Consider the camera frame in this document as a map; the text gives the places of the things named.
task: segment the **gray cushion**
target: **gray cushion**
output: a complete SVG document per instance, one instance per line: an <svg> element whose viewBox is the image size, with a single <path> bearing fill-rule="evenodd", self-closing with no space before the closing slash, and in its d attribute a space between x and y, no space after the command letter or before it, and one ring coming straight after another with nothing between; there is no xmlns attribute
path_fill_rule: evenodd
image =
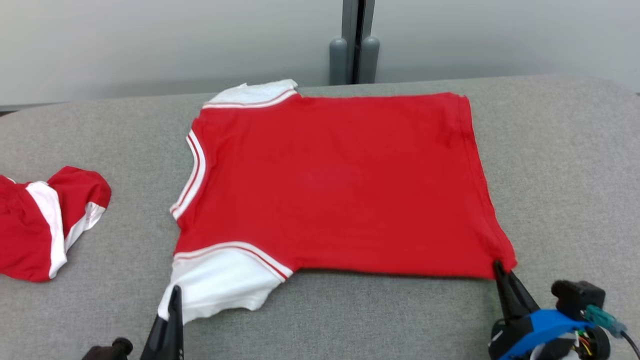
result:
<svg viewBox="0 0 640 360"><path fill-rule="evenodd" d="M304 88L305 95L456 92L470 97L497 216L516 273L543 307L556 279L607 290L640 340L640 98L564 76ZM137 359L166 286L169 214L192 167L184 137L212 94L59 104L0 118L0 174L48 179L64 165L113 189L100 222L51 282L0 277L0 358L79 359L128 337ZM494 283L305 271L256 312L185 327L190 359L488 359L501 317ZM614 341L614 359L630 359Z"/></svg>

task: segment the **cable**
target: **cable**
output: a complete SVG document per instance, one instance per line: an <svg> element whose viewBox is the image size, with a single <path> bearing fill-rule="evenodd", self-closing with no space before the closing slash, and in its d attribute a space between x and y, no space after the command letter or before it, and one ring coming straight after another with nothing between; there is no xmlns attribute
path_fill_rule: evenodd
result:
<svg viewBox="0 0 640 360"><path fill-rule="evenodd" d="M638 350L638 346L636 345L636 343L634 343L634 341L631 340L631 338L625 331L620 332L620 334L625 340L629 342L629 345L631 345L631 348L634 349L636 356L638 357L638 359L640 359L640 350Z"/></svg>
<svg viewBox="0 0 640 360"><path fill-rule="evenodd" d="M591 349L589 348L589 342L585 338L582 338L582 337L579 337L578 339L582 343L582 346L584 347L584 350L587 350L587 354L589 354L589 356L593 356L593 353L591 352Z"/></svg>

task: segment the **teal connector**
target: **teal connector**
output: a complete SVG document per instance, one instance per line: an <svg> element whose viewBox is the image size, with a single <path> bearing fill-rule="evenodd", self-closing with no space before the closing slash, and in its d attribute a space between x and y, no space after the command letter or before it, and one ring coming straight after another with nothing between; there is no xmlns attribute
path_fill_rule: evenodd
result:
<svg viewBox="0 0 640 360"><path fill-rule="evenodd" d="M622 339L622 332L627 331L625 324L619 322L613 315L594 305L587 306L584 318L597 326L607 329L616 339Z"/></svg>

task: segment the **red fabric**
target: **red fabric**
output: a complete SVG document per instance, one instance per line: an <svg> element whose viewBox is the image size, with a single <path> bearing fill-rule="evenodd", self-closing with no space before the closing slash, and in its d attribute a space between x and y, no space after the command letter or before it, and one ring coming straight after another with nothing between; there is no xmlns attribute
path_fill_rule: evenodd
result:
<svg viewBox="0 0 640 360"><path fill-rule="evenodd" d="M111 188L96 172L65 167L54 174L48 184L39 183L40 189L54 194L53 201L42 204L44 208L41 208L27 190L29 184L15 184L0 176L0 274L27 281L49 281L52 253L58 255L58 266L66 262L70 243L89 227L80 227L73 239L68 236L69 229L85 218L89 202L106 208ZM50 223L43 211L59 215ZM95 223L99 215L89 214L87 222ZM52 233L60 230L63 230L64 242L57 251L56 248L52 251ZM57 270L54 265L53 276Z"/></svg>
<svg viewBox="0 0 640 360"><path fill-rule="evenodd" d="M0 176L0 274L48 281L51 231L27 185Z"/></svg>
<svg viewBox="0 0 640 360"><path fill-rule="evenodd" d="M48 183L58 193L65 239L69 229L84 216L88 202L107 208L111 199L111 188L95 171L63 167Z"/></svg>
<svg viewBox="0 0 640 360"><path fill-rule="evenodd" d="M192 129L206 169L176 252L245 241L293 271L493 278L496 259L516 265L466 97L296 94L204 109Z"/></svg>

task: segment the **white wall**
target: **white wall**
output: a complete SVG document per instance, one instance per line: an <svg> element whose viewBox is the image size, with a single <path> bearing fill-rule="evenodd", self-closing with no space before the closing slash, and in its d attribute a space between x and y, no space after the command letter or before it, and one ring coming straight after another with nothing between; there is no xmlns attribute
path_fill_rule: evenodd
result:
<svg viewBox="0 0 640 360"><path fill-rule="evenodd" d="M341 0L0 0L0 109L327 85L341 24Z"/></svg>
<svg viewBox="0 0 640 360"><path fill-rule="evenodd" d="M378 0L376 82L588 74L640 92L638 0Z"/></svg>

